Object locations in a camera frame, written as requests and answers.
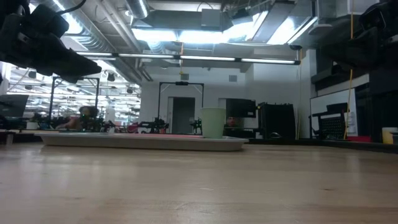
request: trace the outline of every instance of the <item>wooden table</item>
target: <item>wooden table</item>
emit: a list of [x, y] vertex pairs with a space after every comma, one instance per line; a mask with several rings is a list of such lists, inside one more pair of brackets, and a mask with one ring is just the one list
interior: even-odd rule
[[1, 224], [397, 223], [398, 156], [332, 147], [242, 152], [0, 149]]

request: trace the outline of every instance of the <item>fluorescent light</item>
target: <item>fluorescent light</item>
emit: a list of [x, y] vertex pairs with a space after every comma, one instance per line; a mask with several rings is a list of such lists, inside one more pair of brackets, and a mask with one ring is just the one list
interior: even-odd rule
[[132, 29], [137, 40], [146, 42], [176, 41], [177, 36], [172, 30]]
[[293, 60], [274, 60], [274, 59], [258, 59], [258, 58], [242, 58], [242, 62], [252, 62], [252, 63], [278, 63], [285, 65], [294, 65]]
[[159, 59], [173, 59], [173, 55], [156, 55], [156, 54], [119, 54], [120, 57], [133, 58], [159, 58]]
[[227, 62], [235, 61], [235, 58], [230, 58], [230, 57], [205, 57], [205, 56], [188, 56], [188, 55], [181, 55], [181, 59], [188, 59], [188, 60], [219, 60], [219, 61], [227, 61]]
[[[8, 92], [8, 95], [29, 95], [29, 96], [41, 96], [41, 97], [50, 97], [51, 93], [19, 93], [19, 92]], [[60, 93], [54, 93], [54, 96], [56, 97], [63, 97], [63, 96], [72, 96], [76, 98], [81, 98], [81, 99], [86, 99], [86, 100], [95, 100], [95, 95], [80, 95], [80, 94], [60, 94]], [[99, 100], [107, 100], [107, 96], [100, 95], [98, 96]], [[129, 96], [115, 96], [115, 95], [109, 95], [109, 98], [113, 98], [116, 100], [121, 100], [121, 99], [128, 99], [128, 100], [139, 100], [138, 97], [129, 95]]]
[[191, 44], [219, 44], [228, 40], [222, 32], [186, 30], [181, 33], [179, 41]]
[[264, 22], [264, 20], [266, 19], [267, 15], [268, 15], [268, 11], [264, 11], [262, 12], [257, 19], [255, 19], [255, 17], [257, 17], [258, 14], [253, 16], [253, 20], [254, 25], [252, 27], [252, 29], [249, 31], [249, 33], [246, 36], [246, 40], [251, 40], [253, 39], [254, 35], [257, 33], [257, 31], [260, 29], [261, 24]]
[[[61, 10], [65, 10], [65, 7], [58, 0], [53, 0], [53, 2]], [[83, 28], [79, 25], [79, 23], [69, 13], [66, 13], [66, 14], [64, 14], [62, 16], [69, 23], [69, 29], [67, 31], [68, 34], [79, 34], [79, 33], [81, 33], [83, 31]]]
[[43, 105], [26, 105], [27, 108], [47, 108], [46, 106]]
[[90, 57], [90, 56], [110, 57], [110, 56], [112, 56], [112, 53], [100, 53], [100, 52], [77, 52], [77, 53], [80, 54], [81, 56], [86, 56], [86, 57]]
[[275, 31], [267, 44], [285, 44], [294, 34], [294, 21], [291, 17], [288, 17]]
[[295, 40], [297, 40], [297, 38], [299, 38], [301, 35], [303, 35], [303, 33], [307, 29], [309, 29], [316, 21], [318, 21], [318, 17], [314, 17], [307, 25], [305, 25], [305, 27], [303, 27], [303, 29], [301, 29], [298, 33], [296, 33], [287, 43], [291, 44]]
[[106, 57], [88, 57], [88, 59], [90, 59], [90, 60], [116, 60], [115, 57], [110, 57], [110, 58], [106, 58]]

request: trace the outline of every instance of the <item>electrical cord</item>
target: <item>electrical cord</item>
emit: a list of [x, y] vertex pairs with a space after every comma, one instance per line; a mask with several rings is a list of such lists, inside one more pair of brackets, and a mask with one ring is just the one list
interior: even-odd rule
[[[352, 6], [351, 6], [351, 40], [354, 39], [354, 0], [352, 1]], [[348, 128], [348, 118], [349, 118], [349, 104], [351, 103], [351, 89], [353, 87], [353, 74], [354, 70], [350, 70], [350, 75], [349, 75], [349, 89], [348, 89], [348, 105], [347, 105], [347, 116], [346, 116], [346, 126], [345, 126], [345, 131], [344, 131], [344, 140], [347, 139], [347, 128]]]
[[302, 68], [303, 68], [303, 49], [300, 49], [300, 101], [298, 103], [298, 110], [297, 110], [297, 136], [296, 136], [296, 140], [300, 139], [300, 126], [301, 126], [301, 104], [302, 104]]
[[209, 3], [206, 2], [206, 1], [202, 1], [202, 2], [199, 4], [198, 8], [197, 8], [197, 12], [199, 11], [199, 7], [200, 7], [203, 3], [206, 3], [207, 5], [209, 5], [209, 6], [211, 7], [211, 9], [214, 9], [213, 6], [211, 6], [211, 4], [209, 4]]
[[79, 3], [77, 6], [71, 7], [70, 9], [66, 9], [66, 10], [64, 10], [64, 11], [59, 11], [59, 12], [57, 12], [57, 14], [58, 14], [58, 15], [63, 15], [63, 14], [69, 13], [69, 12], [76, 11], [76, 10], [78, 10], [79, 8], [81, 8], [81, 7], [86, 3], [86, 1], [87, 1], [87, 0], [82, 0], [81, 3]]

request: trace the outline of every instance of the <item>person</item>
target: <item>person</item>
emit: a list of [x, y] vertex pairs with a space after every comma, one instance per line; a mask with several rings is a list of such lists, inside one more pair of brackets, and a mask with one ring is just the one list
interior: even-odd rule
[[67, 128], [67, 129], [75, 129], [82, 130], [83, 123], [87, 121], [88, 118], [95, 118], [98, 114], [98, 109], [95, 106], [82, 106], [79, 109], [80, 117], [77, 119], [71, 119], [66, 124], [61, 124], [57, 126], [57, 129]]

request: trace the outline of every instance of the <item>doorway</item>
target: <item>doorway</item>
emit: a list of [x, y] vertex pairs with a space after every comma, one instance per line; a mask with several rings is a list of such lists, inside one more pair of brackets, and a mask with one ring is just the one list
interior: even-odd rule
[[195, 98], [174, 97], [172, 117], [173, 134], [192, 133], [191, 124], [195, 119]]

